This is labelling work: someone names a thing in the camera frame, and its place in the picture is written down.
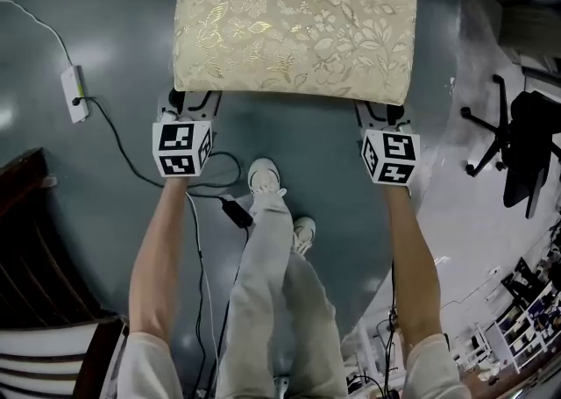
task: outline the floral upholstered cushion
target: floral upholstered cushion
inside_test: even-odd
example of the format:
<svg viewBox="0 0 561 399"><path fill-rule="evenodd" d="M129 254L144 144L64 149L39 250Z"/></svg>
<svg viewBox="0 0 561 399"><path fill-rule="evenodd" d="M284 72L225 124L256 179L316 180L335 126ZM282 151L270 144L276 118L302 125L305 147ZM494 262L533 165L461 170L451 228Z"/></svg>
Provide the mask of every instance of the floral upholstered cushion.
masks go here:
<svg viewBox="0 0 561 399"><path fill-rule="evenodd" d="M271 90L402 104L416 0L177 0L177 90Z"/></svg>

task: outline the white sneaker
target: white sneaker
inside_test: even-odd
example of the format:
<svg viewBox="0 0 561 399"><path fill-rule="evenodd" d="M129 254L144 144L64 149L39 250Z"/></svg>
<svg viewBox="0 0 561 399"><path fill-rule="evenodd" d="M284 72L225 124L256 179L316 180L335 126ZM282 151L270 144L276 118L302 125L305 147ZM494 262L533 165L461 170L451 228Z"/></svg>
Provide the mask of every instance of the white sneaker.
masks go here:
<svg viewBox="0 0 561 399"><path fill-rule="evenodd" d="M303 256L312 247L315 236L316 222L310 217L298 218L295 221L292 251Z"/></svg>
<svg viewBox="0 0 561 399"><path fill-rule="evenodd" d="M257 159L249 167L247 174L249 190L256 196L260 193L276 193L284 196L286 189L281 189L279 170L270 159Z"/></svg>

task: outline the person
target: person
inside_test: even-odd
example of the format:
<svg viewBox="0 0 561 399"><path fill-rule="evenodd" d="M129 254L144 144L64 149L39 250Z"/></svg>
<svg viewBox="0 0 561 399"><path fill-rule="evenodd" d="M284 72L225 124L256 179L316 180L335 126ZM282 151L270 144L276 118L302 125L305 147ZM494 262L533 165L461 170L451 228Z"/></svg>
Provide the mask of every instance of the person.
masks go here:
<svg viewBox="0 0 561 399"><path fill-rule="evenodd" d="M285 397L345 398L347 385L335 310L306 252L316 236L309 217L293 222L276 166L253 162L248 173L255 228L231 291L227 348L216 398L274 398L267 350L273 298L282 292L292 315L296 351ZM120 398L179 399L169 351L187 178L168 179L131 276L130 335L117 381ZM437 271L404 187L384 187L393 240L399 324L407 354L403 397L464 399L440 325Z"/></svg>

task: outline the light gray pants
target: light gray pants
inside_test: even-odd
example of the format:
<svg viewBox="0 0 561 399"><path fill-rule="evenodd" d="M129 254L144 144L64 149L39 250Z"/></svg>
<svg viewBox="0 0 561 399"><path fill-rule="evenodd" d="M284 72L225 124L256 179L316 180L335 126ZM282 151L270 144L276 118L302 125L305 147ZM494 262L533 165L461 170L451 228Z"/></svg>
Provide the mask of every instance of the light gray pants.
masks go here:
<svg viewBox="0 0 561 399"><path fill-rule="evenodd" d="M296 342L286 397L346 397L335 309L314 268L290 252L294 228L287 206L277 194L260 194L252 215L256 226L230 296L217 399L275 397L269 342L273 300L281 291L292 315Z"/></svg>

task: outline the forearm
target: forearm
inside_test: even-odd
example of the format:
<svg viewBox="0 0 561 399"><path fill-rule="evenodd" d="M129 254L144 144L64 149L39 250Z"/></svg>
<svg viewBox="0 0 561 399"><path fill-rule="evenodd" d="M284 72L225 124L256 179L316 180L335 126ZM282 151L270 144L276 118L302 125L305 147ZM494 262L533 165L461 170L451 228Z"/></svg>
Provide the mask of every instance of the forearm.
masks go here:
<svg viewBox="0 0 561 399"><path fill-rule="evenodd" d="M394 249L394 285L399 326L408 353L417 343L442 332L440 283L407 189L384 187Z"/></svg>
<svg viewBox="0 0 561 399"><path fill-rule="evenodd" d="M131 332L169 343L175 310L177 269L187 178L170 178L148 226L131 276Z"/></svg>

